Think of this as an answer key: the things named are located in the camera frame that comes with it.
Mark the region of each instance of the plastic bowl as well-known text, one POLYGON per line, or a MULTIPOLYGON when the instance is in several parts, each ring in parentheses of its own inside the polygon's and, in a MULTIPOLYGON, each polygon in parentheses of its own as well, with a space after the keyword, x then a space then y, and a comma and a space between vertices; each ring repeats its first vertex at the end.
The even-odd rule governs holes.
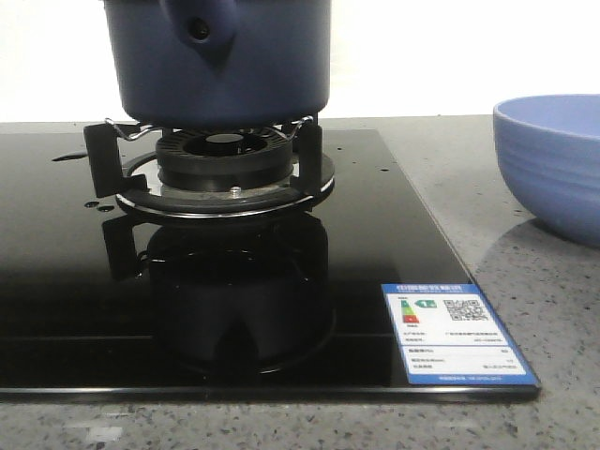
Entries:
POLYGON ((550 229, 600 247, 600 96, 496 105, 496 154, 513 195, 550 229))

